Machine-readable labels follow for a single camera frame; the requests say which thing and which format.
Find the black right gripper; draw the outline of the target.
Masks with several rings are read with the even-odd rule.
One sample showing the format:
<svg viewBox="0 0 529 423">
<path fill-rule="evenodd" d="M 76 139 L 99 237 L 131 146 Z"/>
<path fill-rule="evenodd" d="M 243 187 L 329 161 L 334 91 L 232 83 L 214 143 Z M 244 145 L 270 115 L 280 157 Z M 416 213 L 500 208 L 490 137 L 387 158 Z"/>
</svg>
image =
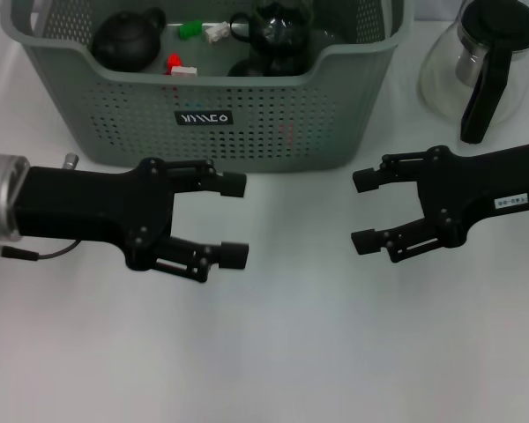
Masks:
<svg viewBox="0 0 529 423">
<path fill-rule="evenodd" d="M 378 169 L 353 173 L 358 193 L 417 181 L 424 216 L 436 228 L 419 219 L 392 229 L 352 233 L 360 256 L 386 249 L 390 260 L 399 263 L 442 246 L 456 248 L 479 221 L 529 211 L 529 145 L 473 157 L 446 151 L 427 166 L 426 156 L 425 152 L 385 154 Z"/>
</svg>

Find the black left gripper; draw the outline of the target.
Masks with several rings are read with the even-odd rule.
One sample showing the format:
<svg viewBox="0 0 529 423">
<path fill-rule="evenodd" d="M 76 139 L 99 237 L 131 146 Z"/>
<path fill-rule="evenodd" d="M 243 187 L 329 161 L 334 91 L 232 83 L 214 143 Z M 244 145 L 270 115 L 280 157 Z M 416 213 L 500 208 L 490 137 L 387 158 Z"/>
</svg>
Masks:
<svg viewBox="0 0 529 423">
<path fill-rule="evenodd" d="M 106 242 L 134 271 L 151 270 L 154 244 L 168 233 L 173 194 L 168 166 L 146 159 L 104 174 L 31 167 L 14 204 L 23 236 Z"/>
</svg>

